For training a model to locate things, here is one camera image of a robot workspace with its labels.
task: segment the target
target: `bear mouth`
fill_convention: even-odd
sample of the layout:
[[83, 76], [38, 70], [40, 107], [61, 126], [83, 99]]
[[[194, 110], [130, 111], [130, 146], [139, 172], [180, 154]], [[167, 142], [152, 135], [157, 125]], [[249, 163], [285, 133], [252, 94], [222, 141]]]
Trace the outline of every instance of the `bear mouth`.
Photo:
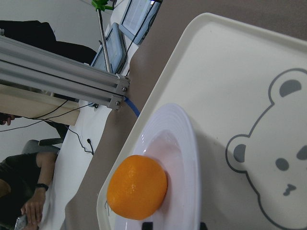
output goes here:
[[291, 191], [294, 191], [296, 187], [292, 184], [288, 184], [288, 187], [286, 188], [285, 192], [283, 193], [284, 196], [290, 195]]

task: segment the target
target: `metal rod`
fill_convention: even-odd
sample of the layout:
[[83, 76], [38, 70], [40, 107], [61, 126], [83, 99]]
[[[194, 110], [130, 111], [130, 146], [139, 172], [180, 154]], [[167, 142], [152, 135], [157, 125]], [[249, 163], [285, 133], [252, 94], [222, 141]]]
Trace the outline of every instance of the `metal rod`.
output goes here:
[[110, 61], [109, 61], [109, 55], [107, 54], [107, 49], [106, 49], [106, 36], [105, 36], [105, 32], [104, 32], [104, 26], [102, 24], [101, 10], [97, 10], [97, 12], [98, 12], [99, 23], [100, 23], [100, 32], [101, 32], [101, 38], [102, 38], [102, 48], [104, 50], [104, 55], [105, 55], [106, 71], [110, 73], [111, 72]]

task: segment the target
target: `cartoon bear face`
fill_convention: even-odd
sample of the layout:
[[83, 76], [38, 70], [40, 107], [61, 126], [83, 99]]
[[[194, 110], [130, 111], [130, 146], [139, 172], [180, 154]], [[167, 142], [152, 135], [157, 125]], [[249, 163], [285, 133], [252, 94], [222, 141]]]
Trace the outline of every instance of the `cartoon bear face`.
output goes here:
[[307, 71], [278, 75], [269, 100], [249, 134], [229, 140], [226, 161], [246, 174], [272, 224], [307, 230]]

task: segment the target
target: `black wristband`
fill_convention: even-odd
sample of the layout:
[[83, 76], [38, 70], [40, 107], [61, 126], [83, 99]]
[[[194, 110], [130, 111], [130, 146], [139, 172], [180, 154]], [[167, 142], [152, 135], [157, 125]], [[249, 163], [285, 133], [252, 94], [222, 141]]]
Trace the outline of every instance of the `black wristband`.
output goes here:
[[45, 188], [46, 191], [48, 191], [48, 189], [49, 189], [48, 185], [46, 185], [46, 184], [36, 184], [35, 188]]

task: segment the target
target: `blue cable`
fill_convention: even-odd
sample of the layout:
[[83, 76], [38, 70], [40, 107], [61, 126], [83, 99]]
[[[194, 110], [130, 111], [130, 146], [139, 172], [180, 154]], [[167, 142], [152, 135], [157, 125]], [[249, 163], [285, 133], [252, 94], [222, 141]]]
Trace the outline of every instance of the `blue cable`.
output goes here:
[[130, 101], [130, 99], [128, 97], [124, 97], [124, 102], [127, 103], [127, 105], [132, 109], [132, 111], [135, 113], [135, 115], [137, 117], [139, 117], [140, 115], [140, 111], [138, 110], [138, 108], [135, 106], [135, 104]]

